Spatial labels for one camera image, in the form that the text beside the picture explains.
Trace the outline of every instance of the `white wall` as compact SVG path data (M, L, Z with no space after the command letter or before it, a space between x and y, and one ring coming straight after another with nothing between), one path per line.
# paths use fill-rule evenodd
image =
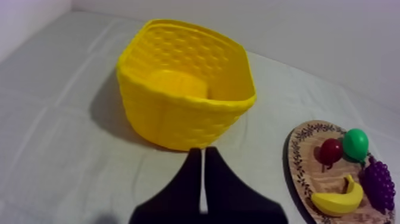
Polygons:
M0 62L70 8L71 0L0 0Z
M398 0L75 0L74 6L198 23L400 114Z

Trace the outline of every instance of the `basket bottom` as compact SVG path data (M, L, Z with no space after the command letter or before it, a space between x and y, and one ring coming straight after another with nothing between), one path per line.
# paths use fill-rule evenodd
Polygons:
M156 70L148 82L158 90L171 94L208 98L208 85L191 74L174 70Z

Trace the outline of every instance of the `red apple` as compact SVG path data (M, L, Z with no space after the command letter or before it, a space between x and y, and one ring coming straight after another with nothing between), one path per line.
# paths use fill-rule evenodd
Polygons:
M320 161L329 166L328 169L332 168L333 163L337 162L343 156L342 143L334 138L330 138L324 141L320 150Z

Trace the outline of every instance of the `basket rim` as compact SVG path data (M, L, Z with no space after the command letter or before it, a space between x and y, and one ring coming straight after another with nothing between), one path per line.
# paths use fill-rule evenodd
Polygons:
M140 39L141 36L143 36L143 34L146 33L147 28L153 24L156 23L169 23L171 25L178 25L178 26L185 26L185 27L195 27L196 29L199 29L203 32L208 32L209 35L213 35L213 36L217 36L218 38L222 38L225 41L227 41L229 44L233 44L235 45L240 51L242 51L243 54L246 55L246 66L249 70L249 78L251 79L251 83L252 83L252 88L254 91L254 94L247 98L247 99L243 99L243 100L237 100L237 101L226 101L226 100L217 100L217 99L206 99L206 98L198 98L198 97L192 97L192 96L185 96L185 95L178 95L178 94L172 94L169 92L164 92L161 91L145 82L143 82L142 80L135 78L134 76L130 75L130 72L127 71L127 69L125 68L125 66L123 66L123 64L125 63L125 61L127 60L127 57L129 56L130 52L132 51L133 47L136 45L137 41ZM254 80L251 74L251 69L249 66L249 61L247 59L247 53L245 51L245 49L243 48L242 45L238 44L237 42L233 41L232 39L228 38L227 36L224 36L216 31L213 31L211 29L208 29L206 27L202 27L196 24L192 24L192 23L187 23L184 21L179 21L179 20L170 20L170 19L153 19L153 20L149 20L144 26L143 28L140 29L140 31L136 34L136 36L131 40L131 42L128 44L128 46L126 47L126 49L123 51L123 53L120 55L120 58L118 59L118 63L117 63L117 74L118 75L122 75L126 78L128 78L128 80L131 83L135 83L139 86L141 86L142 88L146 89L147 91L159 94L162 97L166 97L169 98L171 101L186 101L188 104L193 104L193 103L197 103L197 104L208 104L208 105L213 105L215 107L223 107L225 109L230 108L230 110L232 110L233 108L236 108L235 111L239 111L239 110L247 110L248 108L250 108L251 106L253 106L256 98L257 98L257 92L255 89L255 85L254 85Z

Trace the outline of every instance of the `green fruit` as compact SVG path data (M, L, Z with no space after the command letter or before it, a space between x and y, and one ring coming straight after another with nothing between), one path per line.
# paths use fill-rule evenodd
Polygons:
M360 129L349 130L343 139L345 154L356 161L363 162L368 154L368 137Z

